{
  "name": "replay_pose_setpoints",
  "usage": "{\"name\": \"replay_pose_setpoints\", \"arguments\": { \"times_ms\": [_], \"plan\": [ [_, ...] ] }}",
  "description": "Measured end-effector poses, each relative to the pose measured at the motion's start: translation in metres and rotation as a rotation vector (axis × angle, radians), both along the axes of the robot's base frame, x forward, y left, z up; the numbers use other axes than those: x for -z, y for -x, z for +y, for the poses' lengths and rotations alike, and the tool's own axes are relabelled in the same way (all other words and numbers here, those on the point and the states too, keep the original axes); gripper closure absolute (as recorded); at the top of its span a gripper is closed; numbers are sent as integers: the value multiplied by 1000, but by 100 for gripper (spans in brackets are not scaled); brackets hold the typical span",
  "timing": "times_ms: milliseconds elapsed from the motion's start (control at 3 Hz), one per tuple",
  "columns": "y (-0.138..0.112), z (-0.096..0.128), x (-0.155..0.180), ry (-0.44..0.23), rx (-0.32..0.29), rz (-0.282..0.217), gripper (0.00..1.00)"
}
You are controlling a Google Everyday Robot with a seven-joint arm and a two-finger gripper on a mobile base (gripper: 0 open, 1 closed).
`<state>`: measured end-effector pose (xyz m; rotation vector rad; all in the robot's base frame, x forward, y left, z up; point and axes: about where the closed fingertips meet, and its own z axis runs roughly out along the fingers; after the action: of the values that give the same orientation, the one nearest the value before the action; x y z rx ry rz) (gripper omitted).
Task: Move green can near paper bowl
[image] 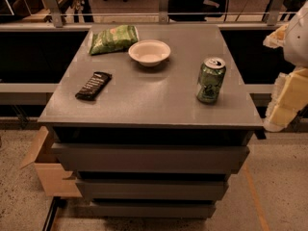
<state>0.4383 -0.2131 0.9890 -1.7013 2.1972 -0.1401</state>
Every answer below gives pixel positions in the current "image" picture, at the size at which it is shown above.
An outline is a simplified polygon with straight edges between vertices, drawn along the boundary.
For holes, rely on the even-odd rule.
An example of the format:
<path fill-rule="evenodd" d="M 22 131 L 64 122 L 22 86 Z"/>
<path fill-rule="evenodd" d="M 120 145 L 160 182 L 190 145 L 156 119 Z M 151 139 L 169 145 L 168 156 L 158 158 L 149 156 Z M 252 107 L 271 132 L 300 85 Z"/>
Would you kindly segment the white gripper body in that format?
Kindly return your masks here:
<path fill-rule="evenodd" d="M 289 22 L 285 31 L 283 52 L 287 62 L 308 67 L 308 1 Z"/>

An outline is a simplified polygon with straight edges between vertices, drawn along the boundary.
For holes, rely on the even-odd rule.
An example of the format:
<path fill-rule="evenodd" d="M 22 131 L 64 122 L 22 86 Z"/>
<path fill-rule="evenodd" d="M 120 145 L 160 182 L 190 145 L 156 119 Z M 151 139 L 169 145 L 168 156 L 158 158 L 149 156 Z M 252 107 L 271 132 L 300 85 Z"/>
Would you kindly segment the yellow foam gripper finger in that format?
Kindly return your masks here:
<path fill-rule="evenodd" d="M 265 37 L 263 45 L 273 49 L 283 47 L 285 43 L 287 28 L 288 24 L 284 24 L 278 29 L 276 29 L 274 32 L 270 33 L 268 36 Z"/>
<path fill-rule="evenodd" d="M 264 128 L 280 132 L 308 105 L 308 69 L 296 67 L 289 74 L 280 73 L 271 93 L 266 110 Z"/>

